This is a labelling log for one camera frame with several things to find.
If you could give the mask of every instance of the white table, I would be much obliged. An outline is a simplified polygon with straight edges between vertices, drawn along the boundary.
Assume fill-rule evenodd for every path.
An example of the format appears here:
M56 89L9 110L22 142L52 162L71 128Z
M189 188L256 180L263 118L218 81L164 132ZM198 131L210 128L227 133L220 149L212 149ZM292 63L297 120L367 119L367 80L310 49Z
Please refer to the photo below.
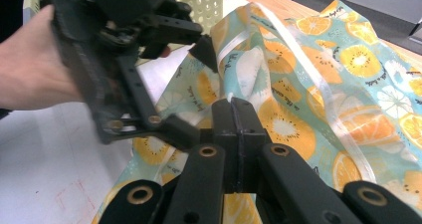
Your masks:
M245 3L225 0L224 14ZM155 102L186 51L139 68ZM129 140L99 143L84 104L11 112L0 120L0 223L91 223L130 158Z

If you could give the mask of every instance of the table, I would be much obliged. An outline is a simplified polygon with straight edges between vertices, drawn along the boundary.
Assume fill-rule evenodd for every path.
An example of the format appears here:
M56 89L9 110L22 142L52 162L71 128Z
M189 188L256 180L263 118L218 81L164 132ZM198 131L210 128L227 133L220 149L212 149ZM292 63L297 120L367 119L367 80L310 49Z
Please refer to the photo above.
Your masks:
M317 13L291 0L248 1L262 3L280 19ZM224 14L246 3L225 0ZM421 56L391 46L422 67ZM187 49L138 67L154 101ZM99 143L83 104L12 112L0 120L1 223L90 223L129 160L129 141Z

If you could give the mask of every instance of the human hand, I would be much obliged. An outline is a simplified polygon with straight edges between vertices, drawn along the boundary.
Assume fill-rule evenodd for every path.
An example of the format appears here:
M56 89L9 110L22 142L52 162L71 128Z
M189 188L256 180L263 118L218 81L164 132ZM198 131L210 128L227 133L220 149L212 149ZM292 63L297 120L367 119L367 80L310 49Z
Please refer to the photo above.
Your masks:
M0 44L0 108L37 110L81 102L69 69L61 62L46 6L28 24ZM161 57L170 53L166 49Z

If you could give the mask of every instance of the drawstring bag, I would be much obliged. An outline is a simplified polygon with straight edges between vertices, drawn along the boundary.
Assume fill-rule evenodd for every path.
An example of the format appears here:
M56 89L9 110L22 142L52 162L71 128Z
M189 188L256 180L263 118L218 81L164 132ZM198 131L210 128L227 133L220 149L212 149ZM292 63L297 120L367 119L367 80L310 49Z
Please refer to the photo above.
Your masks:
M379 40L367 19L334 1L319 16L280 21L260 4L239 7L211 30L218 74L187 55L156 108L211 127L221 99L250 102L275 143L294 148L338 191L354 180L382 185L422 215L422 77ZM164 184L187 154L135 138L120 188ZM261 223L251 194L224 198L224 223Z

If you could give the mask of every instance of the wooden surface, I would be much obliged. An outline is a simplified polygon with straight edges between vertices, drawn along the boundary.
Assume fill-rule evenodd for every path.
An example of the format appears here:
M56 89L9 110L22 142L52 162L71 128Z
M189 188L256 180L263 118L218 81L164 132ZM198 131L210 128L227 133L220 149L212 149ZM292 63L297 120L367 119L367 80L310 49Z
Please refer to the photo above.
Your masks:
M286 18L303 18L308 16L317 15L318 12L305 7L297 2L292 0L248 0L250 2L259 2L266 6L268 9L273 11L279 19ZM422 71L422 56L410 52L406 49L398 47L394 44L384 41L388 46L393 48L395 51L400 53L406 61L411 63L414 67L418 68L419 71Z

